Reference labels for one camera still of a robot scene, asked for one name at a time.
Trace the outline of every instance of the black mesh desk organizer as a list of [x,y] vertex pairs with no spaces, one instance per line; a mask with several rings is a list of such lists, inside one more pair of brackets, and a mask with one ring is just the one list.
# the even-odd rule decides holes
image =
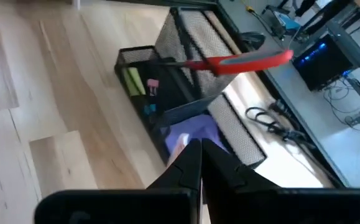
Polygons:
[[[207,106],[236,75],[218,77],[211,70],[194,71],[157,63],[206,60],[206,57],[232,54],[204,11],[180,8],[170,9],[154,46],[119,51],[115,71],[123,86],[126,86],[123,70],[129,67],[137,68],[144,86],[149,78],[159,80],[157,97],[149,97],[149,90],[145,89],[146,95],[130,96],[130,99],[165,162],[168,151],[164,139],[170,131],[167,127],[207,113]],[[156,112],[146,115],[142,110],[150,104],[156,104]]]

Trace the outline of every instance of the mesh wire basket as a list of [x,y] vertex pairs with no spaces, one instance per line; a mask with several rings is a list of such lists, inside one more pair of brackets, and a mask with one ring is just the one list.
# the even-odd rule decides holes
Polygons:
[[[221,34],[203,11],[171,8],[155,43],[158,53],[176,62],[205,60],[206,57],[232,55]],[[182,68],[196,98],[217,96],[235,75],[217,77],[212,71]]]

